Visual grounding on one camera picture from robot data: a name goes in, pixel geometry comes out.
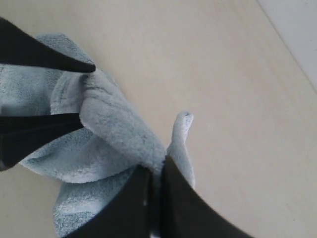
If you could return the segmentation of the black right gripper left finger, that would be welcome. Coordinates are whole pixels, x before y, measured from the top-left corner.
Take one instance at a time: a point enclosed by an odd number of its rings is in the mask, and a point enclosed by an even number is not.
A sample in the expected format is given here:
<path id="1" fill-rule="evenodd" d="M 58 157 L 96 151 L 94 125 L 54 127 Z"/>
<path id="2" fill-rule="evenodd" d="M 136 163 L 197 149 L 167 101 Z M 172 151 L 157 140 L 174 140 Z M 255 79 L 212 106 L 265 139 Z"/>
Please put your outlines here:
<path id="1" fill-rule="evenodd" d="M 69 238 L 148 238 L 151 172 L 138 166 L 117 196 Z"/>

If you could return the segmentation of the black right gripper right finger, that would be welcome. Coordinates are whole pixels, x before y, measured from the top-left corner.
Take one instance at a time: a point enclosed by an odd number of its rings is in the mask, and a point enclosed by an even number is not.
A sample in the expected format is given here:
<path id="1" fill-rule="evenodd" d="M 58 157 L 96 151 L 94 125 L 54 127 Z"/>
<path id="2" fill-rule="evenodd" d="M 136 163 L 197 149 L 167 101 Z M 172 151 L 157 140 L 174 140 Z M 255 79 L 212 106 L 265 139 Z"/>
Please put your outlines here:
<path id="1" fill-rule="evenodd" d="M 161 175 L 162 238 L 249 238 L 209 207 L 167 156 Z"/>

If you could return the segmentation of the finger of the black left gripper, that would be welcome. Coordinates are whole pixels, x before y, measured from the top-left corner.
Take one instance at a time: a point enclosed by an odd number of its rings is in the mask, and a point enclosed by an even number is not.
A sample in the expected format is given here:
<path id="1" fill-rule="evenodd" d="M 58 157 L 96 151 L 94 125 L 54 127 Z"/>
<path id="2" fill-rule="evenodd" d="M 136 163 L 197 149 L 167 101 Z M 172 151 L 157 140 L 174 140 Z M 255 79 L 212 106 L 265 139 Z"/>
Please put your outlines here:
<path id="1" fill-rule="evenodd" d="M 1 64 L 80 73 L 96 70 L 93 63 L 79 61 L 46 46 L 4 18 L 0 19 L 0 32 Z"/>
<path id="2" fill-rule="evenodd" d="M 42 146 L 82 128 L 79 114 L 1 117 L 0 170 L 11 169 Z"/>

